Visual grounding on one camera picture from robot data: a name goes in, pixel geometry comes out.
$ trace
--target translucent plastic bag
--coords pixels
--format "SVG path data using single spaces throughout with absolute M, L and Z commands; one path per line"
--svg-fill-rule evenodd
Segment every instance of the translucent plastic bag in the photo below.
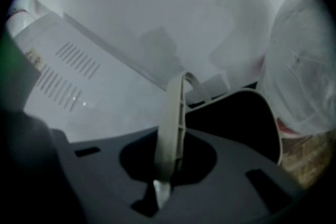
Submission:
M 322 0 L 285 0 L 257 84 L 292 137 L 336 127 L 336 32 Z

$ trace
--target yellow sticker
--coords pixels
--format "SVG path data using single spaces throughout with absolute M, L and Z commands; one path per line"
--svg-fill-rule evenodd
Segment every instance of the yellow sticker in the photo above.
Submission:
M 41 57 L 40 54 L 38 54 L 38 52 L 34 48 L 30 48 L 25 53 L 25 56 L 38 71 L 42 70 L 43 62 L 44 62 L 43 58 Z

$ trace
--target plastic handle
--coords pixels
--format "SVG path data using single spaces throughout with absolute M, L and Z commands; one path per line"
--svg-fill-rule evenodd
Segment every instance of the plastic handle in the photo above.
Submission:
M 167 86 L 167 103 L 163 113 L 163 121 L 159 125 L 155 149 L 155 181 L 156 197 L 159 208 L 168 200 L 170 193 L 170 179 L 175 170 L 181 168 L 183 158 L 183 142 L 185 136 L 185 99 L 184 81 L 203 97 L 210 101 L 199 81 L 189 72 L 182 72 L 171 79 Z

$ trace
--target brown floor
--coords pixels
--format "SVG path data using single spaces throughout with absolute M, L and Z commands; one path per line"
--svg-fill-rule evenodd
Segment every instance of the brown floor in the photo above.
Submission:
M 281 166 L 303 188 L 312 186 L 328 166 L 336 145 L 336 131 L 299 139 L 283 139 Z

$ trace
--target vent grille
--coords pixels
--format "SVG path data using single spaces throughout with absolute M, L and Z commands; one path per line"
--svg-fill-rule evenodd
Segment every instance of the vent grille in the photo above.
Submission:
M 91 79 L 100 67 L 100 63 L 70 42 L 62 46 L 55 56 L 87 79 Z
M 47 98 L 71 112 L 81 96 L 82 90 L 64 79 L 48 65 L 44 65 L 41 72 L 41 77 L 35 87 Z

